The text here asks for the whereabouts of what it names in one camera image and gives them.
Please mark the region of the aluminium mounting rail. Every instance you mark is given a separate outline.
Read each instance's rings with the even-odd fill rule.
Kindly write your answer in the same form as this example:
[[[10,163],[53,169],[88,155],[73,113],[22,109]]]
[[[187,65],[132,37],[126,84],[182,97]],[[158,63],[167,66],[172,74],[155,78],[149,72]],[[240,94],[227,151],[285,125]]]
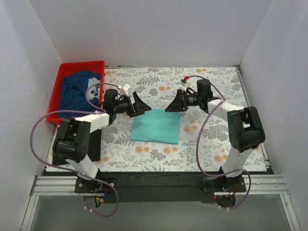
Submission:
[[[204,179],[198,173],[132,173],[117,176],[115,186],[121,189],[199,189],[204,186]],[[42,176],[36,177],[31,195],[89,195],[77,177],[74,176]],[[252,175],[251,194],[287,194],[288,188],[282,175]]]

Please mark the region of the floral patterned table mat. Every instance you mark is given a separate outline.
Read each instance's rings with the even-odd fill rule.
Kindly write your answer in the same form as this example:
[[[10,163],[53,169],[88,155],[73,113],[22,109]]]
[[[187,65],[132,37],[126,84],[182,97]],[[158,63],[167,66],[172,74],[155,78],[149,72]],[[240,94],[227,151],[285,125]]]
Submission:
[[[104,80],[112,84],[130,84],[130,91],[153,109],[165,109],[180,88],[179,81],[190,76],[195,89],[198,76],[209,79],[216,87],[215,96],[223,95],[231,104],[247,103],[234,67],[160,67],[107,68]],[[101,158],[95,166],[101,171],[218,171],[226,161],[231,145],[228,124],[217,116],[207,115],[199,107],[180,114],[179,142],[166,144],[132,141],[133,120],[119,114],[115,122],[102,129]]]

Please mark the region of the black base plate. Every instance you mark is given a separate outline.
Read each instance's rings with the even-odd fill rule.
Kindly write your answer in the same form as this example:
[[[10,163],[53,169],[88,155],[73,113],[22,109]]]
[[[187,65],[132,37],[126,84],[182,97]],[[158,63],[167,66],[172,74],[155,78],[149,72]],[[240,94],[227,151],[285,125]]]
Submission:
[[[246,192],[243,178],[207,178],[201,172],[102,172],[101,180],[114,184],[120,202],[214,203],[214,195]]]

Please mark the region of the mint green t-shirt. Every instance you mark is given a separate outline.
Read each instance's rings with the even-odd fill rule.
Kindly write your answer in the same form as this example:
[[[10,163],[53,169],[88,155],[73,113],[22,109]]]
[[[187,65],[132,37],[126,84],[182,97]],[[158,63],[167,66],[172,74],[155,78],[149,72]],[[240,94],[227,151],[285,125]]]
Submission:
[[[131,137],[133,141],[147,141],[177,144],[179,142],[180,114],[152,109],[133,120]]]

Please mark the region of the red plastic bin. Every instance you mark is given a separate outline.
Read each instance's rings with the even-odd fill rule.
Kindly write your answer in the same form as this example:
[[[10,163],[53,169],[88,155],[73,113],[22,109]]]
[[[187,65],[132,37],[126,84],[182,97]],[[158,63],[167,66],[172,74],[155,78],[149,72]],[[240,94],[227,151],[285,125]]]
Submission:
[[[101,82],[104,79],[104,67],[105,62],[104,60],[97,60],[97,61],[85,61],[85,62],[73,62],[73,63],[62,63],[59,66],[58,74],[55,80],[53,92],[51,95],[50,106],[48,109],[48,113],[57,111],[60,105],[60,97],[61,97],[61,89],[62,89],[62,81],[64,77],[68,77],[71,74],[74,74],[79,71],[92,71],[94,73],[100,74]],[[102,102],[103,99],[103,86],[98,88],[98,96],[99,96],[99,103]],[[62,121],[61,116],[58,114],[53,114],[47,116],[47,121],[59,125]]]

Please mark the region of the folded black t-shirt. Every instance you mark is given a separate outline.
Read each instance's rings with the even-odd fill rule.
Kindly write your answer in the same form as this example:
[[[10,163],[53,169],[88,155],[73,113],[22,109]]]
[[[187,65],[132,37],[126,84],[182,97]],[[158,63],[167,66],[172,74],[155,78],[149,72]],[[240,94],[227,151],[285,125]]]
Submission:
[[[101,129],[98,129],[90,134],[88,156],[91,161],[99,161],[101,158],[101,135]],[[55,166],[60,166],[67,164],[67,162],[63,158],[58,157],[56,154],[52,154],[52,164]]]

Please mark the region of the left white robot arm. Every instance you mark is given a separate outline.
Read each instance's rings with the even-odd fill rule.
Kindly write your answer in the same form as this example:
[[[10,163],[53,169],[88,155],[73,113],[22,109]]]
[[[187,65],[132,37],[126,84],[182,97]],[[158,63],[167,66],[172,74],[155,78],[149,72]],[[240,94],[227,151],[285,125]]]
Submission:
[[[77,171],[82,185],[93,193],[109,187],[103,186],[101,171],[88,155],[90,135],[111,125],[118,114],[126,113],[129,117],[135,117],[151,110],[151,107],[142,102],[136,92],[133,92],[133,98],[135,103],[131,102],[129,96],[119,95],[117,90],[108,89],[105,91],[102,102],[105,113],[65,118],[60,124],[52,147],[53,153],[68,162]]]

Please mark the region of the navy blue printed t-shirt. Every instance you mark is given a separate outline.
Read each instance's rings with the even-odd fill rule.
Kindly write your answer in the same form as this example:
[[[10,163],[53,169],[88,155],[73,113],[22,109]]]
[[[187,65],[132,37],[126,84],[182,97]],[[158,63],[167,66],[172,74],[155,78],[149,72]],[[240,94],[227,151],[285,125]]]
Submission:
[[[59,110],[94,112],[99,104],[101,74],[78,71],[62,81]]]

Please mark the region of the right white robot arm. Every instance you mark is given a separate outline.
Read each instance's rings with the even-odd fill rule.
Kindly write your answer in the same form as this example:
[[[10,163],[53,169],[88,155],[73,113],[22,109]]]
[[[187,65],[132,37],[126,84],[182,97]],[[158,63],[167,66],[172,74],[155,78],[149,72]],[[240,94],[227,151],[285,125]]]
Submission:
[[[150,110],[133,121],[131,140],[176,144],[179,140],[179,112],[189,107],[199,106],[207,114],[205,122],[212,115],[228,123],[231,149],[227,160],[220,167],[218,174],[202,171],[204,178],[201,187],[206,193],[228,192],[235,195],[238,185],[243,184],[244,165],[252,153],[265,141],[265,132],[255,107],[240,107],[226,102],[223,95],[214,97],[216,89],[210,80],[198,76],[197,90],[188,87],[186,76],[180,81],[184,89],[177,90],[174,100],[164,109]]]

